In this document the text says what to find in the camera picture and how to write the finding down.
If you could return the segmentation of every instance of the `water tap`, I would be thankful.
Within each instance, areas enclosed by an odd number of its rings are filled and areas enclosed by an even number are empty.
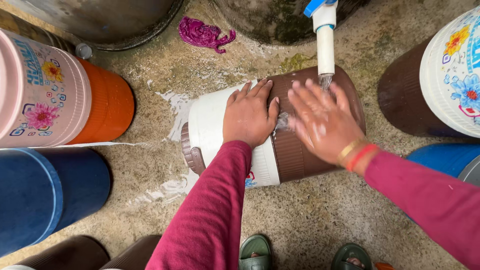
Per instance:
[[[303,12],[313,18],[313,31],[317,33],[319,79],[329,77],[330,81],[335,74],[333,29],[336,26],[337,5],[337,0],[312,0]]]

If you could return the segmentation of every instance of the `hand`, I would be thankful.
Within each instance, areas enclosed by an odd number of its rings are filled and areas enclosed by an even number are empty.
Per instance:
[[[288,91],[288,99],[292,103],[297,117],[290,117],[288,125],[307,149],[328,163],[336,164],[340,152],[351,142],[363,138],[360,127],[350,112],[348,98],[337,84],[330,85],[336,96],[336,103],[328,91],[314,84],[311,79],[303,87],[299,81],[293,82],[293,89]],[[359,145],[351,153],[363,148]],[[346,166],[351,155],[342,162]]]
[[[235,90],[227,100],[223,118],[223,143],[246,142],[252,149],[263,144],[273,132],[278,118],[280,100],[275,97],[267,112],[267,98],[273,82],[263,79],[250,90],[249,80],[239,92]]]

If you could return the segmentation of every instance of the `maroon long sleeve shirt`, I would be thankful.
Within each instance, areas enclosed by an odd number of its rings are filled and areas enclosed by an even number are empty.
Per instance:
[[[165,230],[146,270],[235,270],[252,150],[224,144]],[[387,152],[365,181],[469,269],[480,270],[480,188]]]

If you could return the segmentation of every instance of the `running water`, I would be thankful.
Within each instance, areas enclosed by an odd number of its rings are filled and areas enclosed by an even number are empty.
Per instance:
[[[318,74],[318,82],[323,91],[328,91],[328,88],[332,83],[332,75],[333,74],[331,73]]]

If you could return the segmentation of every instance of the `sandal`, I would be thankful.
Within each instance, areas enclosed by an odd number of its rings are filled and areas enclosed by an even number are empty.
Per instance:
[[[357,258],[365,265],[365,268],[358,267],[350,262],[349,258]],[[359,245],[349,243],[339,248],[332,261],[331,270],[372,270],[372,261],[367,252]]]
[[[251,258],[252,253],[259,256]],[[268,239],[261,234],[254,234],[240,247],[239,270],[271,270],[272,255]]]

